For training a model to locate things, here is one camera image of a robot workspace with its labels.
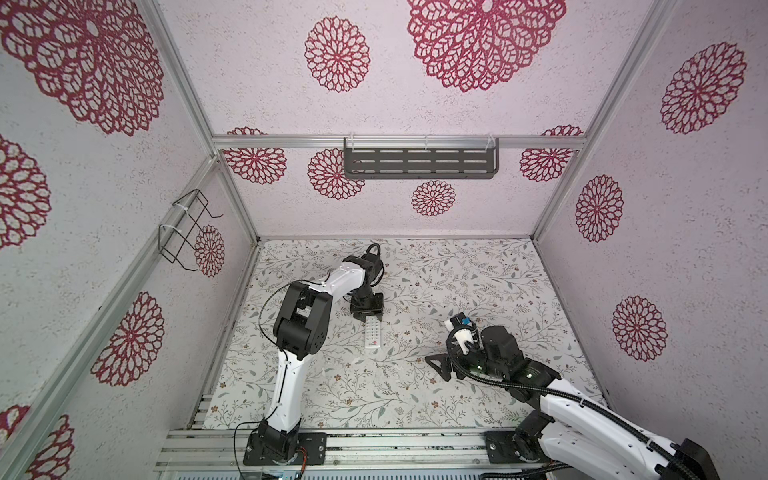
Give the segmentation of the white remote control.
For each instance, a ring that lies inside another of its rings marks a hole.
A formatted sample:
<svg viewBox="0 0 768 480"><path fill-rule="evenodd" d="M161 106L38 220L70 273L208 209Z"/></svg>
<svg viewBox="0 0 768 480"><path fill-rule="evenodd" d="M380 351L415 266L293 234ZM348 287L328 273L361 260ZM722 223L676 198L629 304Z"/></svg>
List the white remote control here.
<svg viewBox="0 0 768 480"><path fill-rule="evenodd" d="M378 350L382 346L381 321L375 316L369 316L364 322L365 349Z"/></svg>

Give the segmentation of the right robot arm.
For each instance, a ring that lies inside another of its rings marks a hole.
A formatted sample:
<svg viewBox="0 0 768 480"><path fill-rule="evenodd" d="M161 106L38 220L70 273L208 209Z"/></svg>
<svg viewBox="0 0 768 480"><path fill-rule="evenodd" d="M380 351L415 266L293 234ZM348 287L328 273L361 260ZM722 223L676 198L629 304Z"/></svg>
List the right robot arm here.
<svg viewBox="0 0 768 480"><path fill-rule="evenodd" d="M520 479L573 468L593 479L716 479L709 452L635 425L591 400L548 365L527 357L503 326L478 329L469 319L446 323L446 350L425 362L444 381L498 387L531 407L514 429L487 432L493 464L525 462Z"/></svg>

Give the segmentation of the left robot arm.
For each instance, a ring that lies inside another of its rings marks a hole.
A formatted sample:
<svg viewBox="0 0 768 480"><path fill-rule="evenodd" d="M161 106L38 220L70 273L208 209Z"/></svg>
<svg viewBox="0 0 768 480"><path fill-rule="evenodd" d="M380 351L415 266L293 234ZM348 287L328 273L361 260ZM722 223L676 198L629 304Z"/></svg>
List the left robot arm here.
<svg viewBox="0 0 768 480"><path fill-rule="evenodd" d="M276 389L257 438L282 460L294 455L301 424L301 399L312 357L324 345L335 305L347 299L351 315L378 326L384 295L374 287L383 279L381 246L372 243L360 256L345 257L321 282L296 280L287 286L273 326L278 349Z"/></svg>

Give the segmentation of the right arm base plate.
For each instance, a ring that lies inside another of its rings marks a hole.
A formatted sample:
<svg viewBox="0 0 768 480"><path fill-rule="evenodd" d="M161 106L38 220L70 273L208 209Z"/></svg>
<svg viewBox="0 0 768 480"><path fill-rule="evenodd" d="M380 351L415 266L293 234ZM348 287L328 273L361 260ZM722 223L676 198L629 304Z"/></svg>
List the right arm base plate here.
<svg viewBox="0 0 768 480"><path fill-rule="evenodd" d="M513 430L487 431L483 434L491 464L552 463L542 449L540 438Z"/></svg>

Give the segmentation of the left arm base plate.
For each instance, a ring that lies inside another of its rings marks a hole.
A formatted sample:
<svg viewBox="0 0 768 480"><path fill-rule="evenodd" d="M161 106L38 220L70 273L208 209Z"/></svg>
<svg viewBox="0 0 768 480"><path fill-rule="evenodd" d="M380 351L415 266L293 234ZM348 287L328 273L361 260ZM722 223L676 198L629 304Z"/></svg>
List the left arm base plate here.
<svg viewBox="0 0 768 480"><path fill-rule="evenodd" d="M328 435L296 433L261 435L256 430L248 437L241 460L244 466L318 466L325 463Z"/></svg>

